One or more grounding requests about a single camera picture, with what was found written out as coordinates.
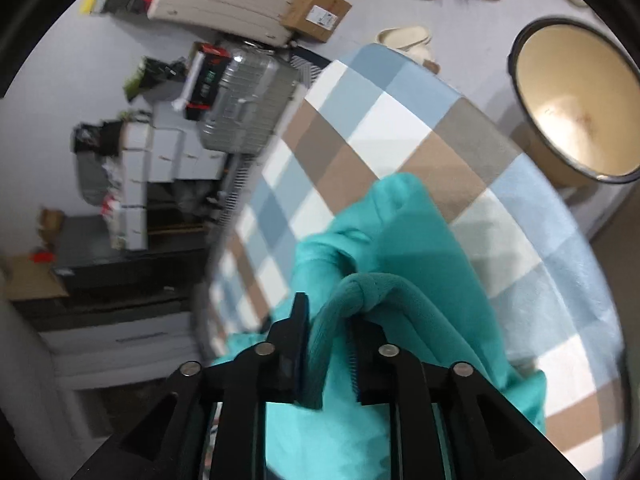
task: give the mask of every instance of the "turquoise garment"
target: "turquoise garment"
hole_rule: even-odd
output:
[[[388,408],[360,406],[351,389],[344,320],[357,312],[422,361],[471,363],[543,431],[543,373],[523,379],[507,362],[478,278],[413,175],[380,180],[324,234],[301,241],[291,290],[307,293],[312,327],[308,408],[267,408],[267,462],[285,480],[388,478]],[[274,320],[289,315],[291,299]],[[232,336],[224,360],[263,338]]]

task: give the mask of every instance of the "gray bag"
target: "gray bag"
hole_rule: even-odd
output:
[[[207,150],[257,155],[296,89],[298,71],[251,43],[223,46],[232,60],[198,124],[200,140]]]

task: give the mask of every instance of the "white wall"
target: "white wall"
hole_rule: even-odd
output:
[[[73,126],[128,108],[122,85],[141,56],[171,61],[187,56],[198,37],[212,36],[169,23],[80,15],[79,2],[49,29],[0,100],[0,251],[8,255],[38,245],[40,206],[68,215],[97,211],[77,191]]]

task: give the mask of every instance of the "checkered tablecloth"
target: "checkered tablecloth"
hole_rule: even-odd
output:
[[[377,179],[417,175],[490,298],[508,358],[548,380],[546,434],[588,479],[623,451],[623,351],[600,267],[555,190],[467,99],[368,45],[329,65],[276,138],[212,277],[212,344],[288,293],[297,241]]]

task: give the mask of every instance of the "black rim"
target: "black rim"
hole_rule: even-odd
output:
[[[595,28],[585,23],[578,22],[576,20],[571,20],[569,18],[551,17],[551,18],[542,18],[540,20],[535,20],[529,23],[529,25],[527,25],[525,28],[523,28],[520,31],[520,33],[516,37],[516,40],[513,42],[513,46],[511,47],[511,52],[509,54],[508,62],[507,62],[509,75],[511,76],[511,83],[513,84],[513,89],[515,90],[516,95],[518,97],[518,102],[520,104],[520,107],[522,108],[522,110],[524,111],[527,117],[529,126],[532,127],[533,131],[536,133],[538,138],[542,142],[544,142],[545,146],[548,147],[554,153],[555,156],[557,156],[559,159],[565,162],[568,166],[570,166],[571,168],[574,168],[574,170],[578,171],[584,176],[587,176],[598,182],[604,182],[606,184],[627,184],[629,182],[633,182],[637,180],[638,178],[640,178],[640,165],[638,165],[638,167],[635,170],[624,175],[605,175],[605,174],[601,174],[601,173],[597,173],[596,171],[593,171],[591,168],[588,168],[587,166],[581,164],[574,158],[571,158],[567,154],[561,152],[551,143],[551,141],[549,141],[549,139],[540,130],[540,128],[536,124],[536,121],[529,113],[527,106],[524,103],[522,92],[520,91],[520,86],[518,84],[518,79],[516,77],[516,66],[518,64],[518,58],[520,56],[520,51],[524,47],[524,44],[527,43],[527,40],[531,36],[533,36],[533,34],[541,30],[542,28],[551,27],[553,25],[569,25],[572,27],[577,27],[583,30],[587,30],[592,34],[595,34],[598,38],[605,41],[609,46],[613,48],[615,52],[618,53],[620,58],[623,59],[626,65],[628,66],[629,70],[631,70],[631,72],[636,76],[636,80],[638,81],[638,84],[640,84],[640,73],[638,72],[638,69],[633,64],[633,62],[626,56],[626,54],[620,49],[619,46],[617,46],[613,41],[611,41],[607,36],[602,34],[599,30],[596,30]]]

